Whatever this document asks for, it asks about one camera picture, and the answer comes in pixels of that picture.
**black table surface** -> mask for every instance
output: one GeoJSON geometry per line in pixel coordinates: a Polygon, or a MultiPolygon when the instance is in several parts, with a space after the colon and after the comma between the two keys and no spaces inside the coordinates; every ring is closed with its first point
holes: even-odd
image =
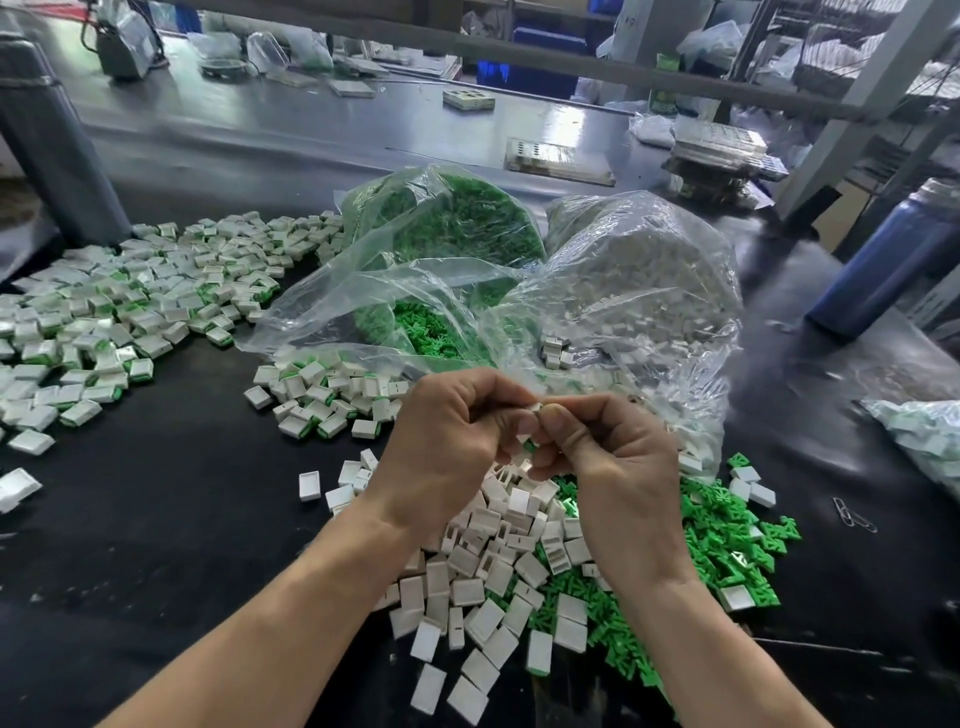
{"type": "MultiPolygon", "coordinates": [[[[191,107],[188,121],[164,116],[171,93],[201,98],[207,82],[182,73],[109,86],[79,46],[58,43],[75,25],[28,23],[134,221],[184,224],[256,207],[306,214],[331,207],[334,190],[429,160],[377,153],[370,140],[328,145],[336,158],[298,154],[289,139],[280,148],[275,134],[259,132],[248,113],[242,129],[225,129],[222,107],[191,107]]],[[[297,89],[280,86],[246,93],[304,103],[297,89]]],[[[395,111],[427,118],[411,98],[395,111]]],[[[618,189],[659,182],[662,156],[626,141],[625,122],[616,123],[608,146],[590,143],[605,150],[618,189]]],[[[586,118],[588,127],[610,124],[586,118]]],[[[316,140],[323,130],[303,130],[303,138],[308,132],[316,140]]],[[[534,202],[597,189],[474,171],[534,202]]],[[[771,577],[782,607],[742,621],[836,725],[957,725],[960,652],[941,604],[960,595],[960,506],[854,402],[960,398],[960,367],[897,314],[854,344],[831,341],[801,317],[836,274],[834,260],[784,234],[771,215],[694,210],[735,241],[747,304],[743,349],[730,365],[725,453],[751,458],[777,491],[772,515],[794,517],[804,535],[771,577]],[[841,523],[833,497],[877,533],[841,523]]],[[[332,483],[365,444],[345,435],[328,444],[281,437],[269,412],[254,413],[242,397],[258,363],[189,340],[157,362],[155,383],[79,431],[55,426],[58,442],[42,457],[0,450],[0,468],[25,467],[44,485],[0,521],[0,532],[13,534],[0,541],[4,725],[92,724],[255,594],[323,526],[323,504],[298,501],[298,473],[319,470],[332,483]]],[[[311,724],[462,725],[443,704],[432,719],[407,707],[418,672],[408,651],[409,640],[393,642],[385,614],[368,619],[311,724]]],[[[444,653],[440,665],[455,671],[464,656],[444,653]]],[[[673,724],[656,691],[623,682],[602,654],[555,650],[546,680],[519,662],[494,687],[484,724],[673,724]]]]}

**hand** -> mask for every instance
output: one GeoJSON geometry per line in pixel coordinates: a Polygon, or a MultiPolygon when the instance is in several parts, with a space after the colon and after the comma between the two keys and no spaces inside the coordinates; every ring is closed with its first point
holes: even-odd
{"type": "Polygon", "coordinates": [[[533,434],[531,392],[493,369],[428,375],[403,400],[365,498],[426,540],[467,507],[494,459],[533,434]]]}
{"type": "Polygon", "coordinates": [[[697,578],[680,515],[677,443],[663,424],[613,394],[545,400],[535,479],[575,473],[584,538],[613,589],[697,578]]]}

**black table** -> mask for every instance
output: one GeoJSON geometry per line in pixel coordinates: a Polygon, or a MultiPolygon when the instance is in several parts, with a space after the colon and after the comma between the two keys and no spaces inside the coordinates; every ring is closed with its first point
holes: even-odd
{"type": "MultiPolygon", "coordinates": [[[[171,76],[117,87],[70,44],[75,24],[30,25],[134,221],[187,223],[252,207],[265,216],[306,214],[331,207],[335,190],[430,160],[384,149],[389,139],[351,141],[339,127],[313,128],[311,114],[362,118],[384,134],[393,124],[423,141],[418,124],[431,119],[423,105],[436,101],[427,98],[439,95],[436,86],[384,84],[394,90],[381,95],[397,99],[374,100],[384,105],[379,114],[360,100],[336,106],[325,91],[306,98],[264,84],[208,90],[192,67],[180,66],[178,53],[188,51],[170,43],[171,76]],[[177,103],[184,114],[169,112],[177,103]],[[271,120],[263,104],[293,111],[271,120]],[[298,123],[296,136],[276,128],[298,123]]],[[[558,124],[582,113],[580,125],[595,131],[583,143],[607,156],[618,190],[662,180],[662,156],[627,140],[622,116],[507,95],[497,103],[498,116],[464,122],[489,133],[465,142],[477,159],[502,150],[514,121],[539,119],[543,133],[560,133],[558,124]]],[[[441,119],[430,122],[436,156],[462,153],[445,135],[458,127],[431,108],[441,119]]],[[[599,189],[474,171],[531,203],[599,189]]],[[[743,351],[730,366],[725,452],[754,461],[777,490],[774,513],[796,518],[804,535],[771,579],[783,606],[744,621],[837,725],[956,725],[960,702],[948,670],[957,653],[937,615],[943,599],[960,595],[960,508],[852,403],[960,398],[960,367],[896,314],[847,347],[800,324],[838,264],[814,242],[783,234],[771,216],[694,211],[736,241],[747,302],[743,351]],[[834,496],[878,532],[843,525],[834,496]]],[[[44,485],[0,522],[0,531],[15,533],[0,542],[4,725],[93,723],[255,594],[324,524],[321,503],[298,502],[297,474],[319,470],[331,483],[363,446],[346,436],[326,445],[281,437],[271,415],[254,413],[242,397],[258,363],[190,340],[157,362],[156,383],[77,432],[52,430],[59,440],[44,456],[0,449],[0,468],[26,467],[44,485]]],[[[386,615],[369,619],[313,722],[462,725],[445,705],[432,722],[406,707],[417,672],[408,642],[393,643],[386,615]]],[[[657,692],[623,683],[602,657],[557,650],[546,681],[514,661],[484,724],[674,724],[657,692]]],[[[457,669],[462,659],[447,665],[457,669]]]]}

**left hand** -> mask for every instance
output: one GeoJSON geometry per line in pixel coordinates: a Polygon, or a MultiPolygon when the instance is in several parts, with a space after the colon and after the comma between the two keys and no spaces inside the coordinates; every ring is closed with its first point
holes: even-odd
{"type": "Polygon", "coordinates": [[[540,429],[538,398],[494,369],[421,379],[403,399],[363,499],[418,538],[444,529],[480,489],[493,461],[510,461],[517,435],[540,429]]]}

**forearm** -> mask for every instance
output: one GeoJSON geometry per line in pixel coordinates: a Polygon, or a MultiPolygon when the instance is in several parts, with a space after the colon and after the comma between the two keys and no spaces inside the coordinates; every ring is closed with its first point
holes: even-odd
{"type": "Polygon", "coordinates": [[[299,728],[417,543],[358,498],[300,559],[102,725],[299,728]]]}
{"type": "Polygon", "coordinates": [[[828,726],[695,577],[621,598],[687,728],[828,726]]]}

